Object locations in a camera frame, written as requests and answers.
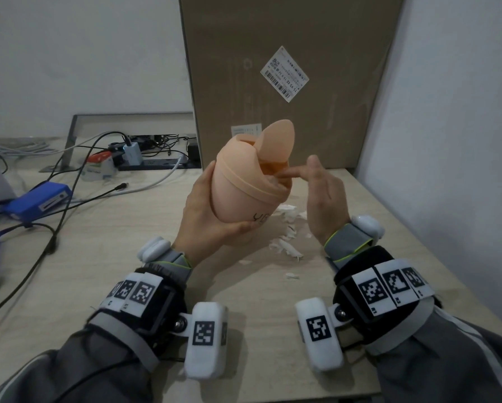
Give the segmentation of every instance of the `barcode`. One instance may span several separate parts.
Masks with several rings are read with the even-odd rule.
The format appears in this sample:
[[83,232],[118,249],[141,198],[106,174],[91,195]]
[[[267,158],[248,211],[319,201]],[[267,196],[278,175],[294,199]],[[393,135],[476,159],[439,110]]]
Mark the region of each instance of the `barcode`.
[[269,80],[272,81],[275,87],[279,89],[279,91],[285,96],[286,98],[290,97],[290,92],[285,89],[278,81],[275,79],[275,76],[272,75],[269,71],[266,71],[266,76],[268,77]]

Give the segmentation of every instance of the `white cable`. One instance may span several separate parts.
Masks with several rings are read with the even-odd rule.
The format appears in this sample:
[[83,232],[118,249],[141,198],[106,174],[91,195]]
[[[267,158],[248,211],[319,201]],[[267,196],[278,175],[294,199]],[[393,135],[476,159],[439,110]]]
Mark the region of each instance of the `white cable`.
[[[166,175],[164,175],[163,178],[161,178],[159,181],[153,182],[153,183],[151,183],[151,184],[149,184],[147,186],[143,186],[141,188],[128,189],[127,191],[112,192],[110,194],[107,194],[106,196],[102,196],[100,199],[108,198],[109,196],[125,195],[127,193],[132,193],[132,192],[145,191],[147,189],[153,188],[157,184],[160,184],[163,181],[165,181],[167,178],[169,178],[171,176],[171,174],[175,171],[175,169],[178,168],[178,166],[180,165],[180,163],[182,162],[183,159],[184,159],[184,155],[180,154],[180,156],[178,157],[178,160],[176,161],[175,166],[173,168],[171,168],[171,170],[169,171],[169,173],[166,174]],[[84,202],[84,201],[87,201],[87,200],[88,199],[73,199],[70,203],[80,203],[80,202]]]
[[45,144],[46,147],[38,146],[37,148],[33,148],[32,151],[26,151],[26,150],[19,150],[19,149],[15,149],[15,148],[8,148],[8,147],[0,146],[0,154],[3,156],[7,156],[7,157],[35,157],[35,156],[48,156],[48,155],[60,154],[65,151],[71,150],[72,148],[76,148],[77,146],[82,146],[85,143],[87,143],[91,140],[94,140],[96,137],[98,137],[104,133],[106,133],[106,132],[98,133],[97,135],[95,135],[87,140],[84,140],[83,142],[80,142],[80,143],[76,144],[75,146],[68,147],[63,150],[54,150],[54,149],[48,148],[47,143],[35,143],[35,145],[36,144],[38,144],[38,145]]

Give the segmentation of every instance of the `white power adapter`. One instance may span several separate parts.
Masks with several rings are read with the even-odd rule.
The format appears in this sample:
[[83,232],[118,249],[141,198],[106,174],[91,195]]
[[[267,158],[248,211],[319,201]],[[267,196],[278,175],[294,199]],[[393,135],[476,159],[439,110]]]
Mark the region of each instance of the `white power adapter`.
[[143,163],[143,155],[137,141],[134,141],[131,146],[124,146],[124,153],[129,165],[141,165]]

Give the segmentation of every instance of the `silicone lid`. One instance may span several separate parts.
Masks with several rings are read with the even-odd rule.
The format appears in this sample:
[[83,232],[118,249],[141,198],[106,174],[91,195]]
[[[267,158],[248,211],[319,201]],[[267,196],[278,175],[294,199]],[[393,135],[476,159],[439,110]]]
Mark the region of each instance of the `silicone lid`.
[[292,180],[278,184],[266,175],[288,167],[293,147],[294,125],[289,120],[276,121],[258,139],[249,134],[235,135],[217,155],[216,167],[247,194],[264,202],[281,203],[290,194]]

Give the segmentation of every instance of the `hand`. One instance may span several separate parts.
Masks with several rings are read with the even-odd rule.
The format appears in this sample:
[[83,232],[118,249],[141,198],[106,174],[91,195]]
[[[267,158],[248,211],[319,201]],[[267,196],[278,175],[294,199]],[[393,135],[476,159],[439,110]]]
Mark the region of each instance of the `hand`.
[[181,251],[191,266],[196,266],[235,236],[259,226],[257,222],[223,223],[214,215],[210,204],[210,186],[215,161],[195,181],[185,202],[180,230],[173,249]]
[[307,159],[307,165],[287,168],[275,176],[300,177],[309,183],[307,221],[322,246],[337,230],[350,223],[345,185],[322,167],[316,155]]

